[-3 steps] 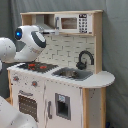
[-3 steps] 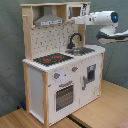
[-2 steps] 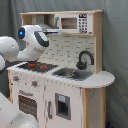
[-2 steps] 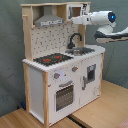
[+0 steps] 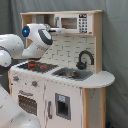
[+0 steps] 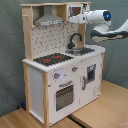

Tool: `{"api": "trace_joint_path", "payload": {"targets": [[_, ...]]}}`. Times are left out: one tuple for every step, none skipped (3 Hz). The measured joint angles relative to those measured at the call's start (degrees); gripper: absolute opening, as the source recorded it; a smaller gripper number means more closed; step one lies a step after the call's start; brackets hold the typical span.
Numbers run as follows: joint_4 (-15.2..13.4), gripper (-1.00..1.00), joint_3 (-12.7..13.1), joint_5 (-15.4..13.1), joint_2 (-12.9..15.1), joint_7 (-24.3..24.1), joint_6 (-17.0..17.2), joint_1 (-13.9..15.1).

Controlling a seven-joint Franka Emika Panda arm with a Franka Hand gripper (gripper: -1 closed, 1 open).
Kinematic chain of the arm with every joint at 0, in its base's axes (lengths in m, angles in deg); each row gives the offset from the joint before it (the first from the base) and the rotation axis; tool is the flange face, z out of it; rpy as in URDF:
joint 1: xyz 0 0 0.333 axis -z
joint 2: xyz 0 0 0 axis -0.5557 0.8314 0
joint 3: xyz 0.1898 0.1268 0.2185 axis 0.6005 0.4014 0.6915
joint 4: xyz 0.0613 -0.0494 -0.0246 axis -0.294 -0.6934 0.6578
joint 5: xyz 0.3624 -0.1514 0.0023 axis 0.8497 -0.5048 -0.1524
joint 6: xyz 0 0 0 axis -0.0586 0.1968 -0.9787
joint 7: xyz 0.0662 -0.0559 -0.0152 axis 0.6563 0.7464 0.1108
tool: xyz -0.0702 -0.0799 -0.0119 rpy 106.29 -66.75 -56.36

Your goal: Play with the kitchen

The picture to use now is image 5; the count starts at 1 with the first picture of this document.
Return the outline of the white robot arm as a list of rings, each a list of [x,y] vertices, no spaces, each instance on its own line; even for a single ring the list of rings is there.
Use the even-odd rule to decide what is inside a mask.
[[[22,39],[15,34],[0,35],[0,76],[11,68],[13,59],[40,59],[52,45],[47,24],[30,23],[22,35],[32,41],[24,48]],[[0,128],[41,128],[34,114],[24,111],[0,85]]]

